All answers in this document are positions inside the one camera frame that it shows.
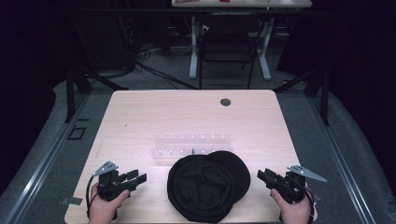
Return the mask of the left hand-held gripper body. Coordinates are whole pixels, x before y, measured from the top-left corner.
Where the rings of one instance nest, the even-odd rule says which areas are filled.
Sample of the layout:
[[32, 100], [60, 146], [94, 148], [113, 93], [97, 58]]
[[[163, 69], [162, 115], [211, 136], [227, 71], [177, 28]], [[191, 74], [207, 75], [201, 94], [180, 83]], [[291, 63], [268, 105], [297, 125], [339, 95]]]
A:
[[106, 161], [93, 175], [99, 177], [98, 194], [106, 201], [117, 198], [124, 190], [130, 192], [136, 189], [134, 179], [128, 180], [127, 173], [119, 174], [119, 166], [112, 161]]

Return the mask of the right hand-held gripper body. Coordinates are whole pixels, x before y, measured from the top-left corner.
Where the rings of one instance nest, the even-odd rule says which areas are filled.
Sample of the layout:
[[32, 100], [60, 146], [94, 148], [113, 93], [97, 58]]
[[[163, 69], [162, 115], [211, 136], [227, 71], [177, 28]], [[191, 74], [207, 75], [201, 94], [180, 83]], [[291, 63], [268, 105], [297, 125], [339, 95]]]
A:
[[304, 198], [306, 178], [326, 182], [327, 179], [318, 175], [302, 165], [292, 165], [284, 176], [273, 173], [274, 188], [288, 203], [299, 203]]

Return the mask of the black hat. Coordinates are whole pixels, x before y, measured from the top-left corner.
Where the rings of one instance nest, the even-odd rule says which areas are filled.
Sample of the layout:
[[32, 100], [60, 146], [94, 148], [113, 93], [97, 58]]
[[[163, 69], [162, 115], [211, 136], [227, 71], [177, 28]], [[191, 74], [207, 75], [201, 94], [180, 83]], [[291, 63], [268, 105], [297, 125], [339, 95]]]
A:
[[219, 223], [249, 187], [247, 166], [229, 151], [179, 159], [167, 178], [169, 202], [193, 222]]

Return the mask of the person's right hand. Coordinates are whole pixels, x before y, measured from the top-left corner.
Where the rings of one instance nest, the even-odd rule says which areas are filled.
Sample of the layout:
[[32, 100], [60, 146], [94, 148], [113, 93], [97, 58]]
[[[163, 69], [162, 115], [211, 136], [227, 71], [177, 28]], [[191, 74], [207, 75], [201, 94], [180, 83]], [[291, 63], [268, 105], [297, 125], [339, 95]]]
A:
[[311, 203], [307, 197], [299, 203], [290, 204], [276, 189], [271, 190], [271, 196], [281, 210], [283, 224], [308, 224], [311, 218]]

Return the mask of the person's left hand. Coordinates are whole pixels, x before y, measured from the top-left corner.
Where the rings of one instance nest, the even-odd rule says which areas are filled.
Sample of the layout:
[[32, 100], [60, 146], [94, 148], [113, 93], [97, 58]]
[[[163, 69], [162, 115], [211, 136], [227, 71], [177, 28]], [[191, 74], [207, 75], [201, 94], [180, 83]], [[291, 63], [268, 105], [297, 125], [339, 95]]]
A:
[[117, 198], [108, 202], [98, 196], [98, 184], [91, 188], [89, 224], [110, 224], [118, 208], [129, 198], [130, 191], [124, 190]]

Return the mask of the clear acrylic rack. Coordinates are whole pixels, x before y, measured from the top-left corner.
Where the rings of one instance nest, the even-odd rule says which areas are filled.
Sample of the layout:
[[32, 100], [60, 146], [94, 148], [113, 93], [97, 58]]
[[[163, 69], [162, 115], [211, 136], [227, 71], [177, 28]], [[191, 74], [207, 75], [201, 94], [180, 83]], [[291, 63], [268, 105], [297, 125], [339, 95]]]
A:
[[232, 152], [231, 141], [229, 134], [157, 134], [150, 152], [155, 160], [180, 159], [216, 151]]

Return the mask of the black metal stand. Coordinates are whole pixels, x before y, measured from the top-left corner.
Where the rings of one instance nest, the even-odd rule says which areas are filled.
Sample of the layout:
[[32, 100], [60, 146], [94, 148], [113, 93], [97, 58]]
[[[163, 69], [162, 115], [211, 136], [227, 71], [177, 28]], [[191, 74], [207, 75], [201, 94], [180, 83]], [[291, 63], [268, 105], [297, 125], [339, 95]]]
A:
[[89, 83], [89, 77], [99, 81], [105, 86], [108, 86], [113, 91], [126, 91], [125, 87], [122, 87], [110, 81], [106, 77], [99, 75], [92, 69], [89, 69], [86, 66], [70, 63], [65, 80], [67, 102], [67, 115], [65, 122], [69, 122], [76, 114], [75, 88], [78, 88], [83, 94], [91, 93], [92, 85]]
[[285, 84], [274, 89], [274, 92], [280, 93], [290, 89], [298, 83], [306, 81], [304, 95], [306, 97], [315, 97], [320, 92], [319, 116], [326, 126], [329, 126], [328, 108], [330, 95], [330, 74], [323, 68], [314, 68], [311, 71], [298, 76]]

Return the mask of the black chair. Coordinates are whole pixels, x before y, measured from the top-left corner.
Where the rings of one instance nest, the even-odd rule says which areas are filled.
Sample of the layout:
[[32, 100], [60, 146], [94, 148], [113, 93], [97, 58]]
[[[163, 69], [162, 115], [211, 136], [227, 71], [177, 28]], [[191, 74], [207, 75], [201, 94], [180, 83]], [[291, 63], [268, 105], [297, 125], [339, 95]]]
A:
[[198, 50], [198, 83], [203, 87], [204, 63], [250, 64], [247, 89], [257, 55], [263, 22], [255, 13], [212, 13], [201, 18]]

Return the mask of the white-legged desk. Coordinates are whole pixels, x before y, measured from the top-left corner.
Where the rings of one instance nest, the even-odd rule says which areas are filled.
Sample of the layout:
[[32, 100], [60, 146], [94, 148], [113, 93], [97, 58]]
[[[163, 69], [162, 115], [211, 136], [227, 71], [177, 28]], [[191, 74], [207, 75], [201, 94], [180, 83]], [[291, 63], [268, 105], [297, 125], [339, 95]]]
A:
[[[172, 6], [177, 8], [182, 7], [198, 7], [198, 8], [214, 8], [220, 9], [260, 9], [263, 12], [278, 11], [280, 9], [301, 9], [312, 7], [311, 0], [172, 0]], [[259, 63], [262, 69], [262, 76], [264, 80], [270, 80], [271, 74], [265, 55], [268, 49], [269, 40], [273, 31], [274, 18], [264, 23], [263, 37], [264, 41], [258, 50]]]

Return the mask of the aluminium floor rail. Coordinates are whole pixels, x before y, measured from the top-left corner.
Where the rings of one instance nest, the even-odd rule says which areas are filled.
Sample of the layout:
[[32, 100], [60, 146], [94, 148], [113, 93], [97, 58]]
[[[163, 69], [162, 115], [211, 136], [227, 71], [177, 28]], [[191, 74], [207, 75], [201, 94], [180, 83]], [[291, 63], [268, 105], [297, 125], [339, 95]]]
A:
[[343, 184], [346, 188], [347, 194], [349, 195], [350, 201], [352, 201], [355, 211], [361, 221], [361, 224], [377, 224], [373, 213], [371, 212], [366, 200], [364, 199], [361, 189], [357, 184], [355, 177], [350, 171], [347, 161], [339, 147], [330, 126], [327, 126], [323, 121], [320, 112], [319, 104], [316, 99], [308, 98], [309, 103], [316, 120], [320, 126], [320, 129], [324, 133], [329, 145], [332, 159], [335, 163], [336, 170], [340, 175]]
[[22, 223], [60, 157], [67, 142], [67, 135], [74, 129], [78, 116], [81, 115], [90, 98], [88, 94], [78, 97], [75, 114], [68, 122], [64, 121], [67, 112], [66, 99], [59, 96], [55, 100], [55, 106], [21, 168], [0, 197], [0, 224]]

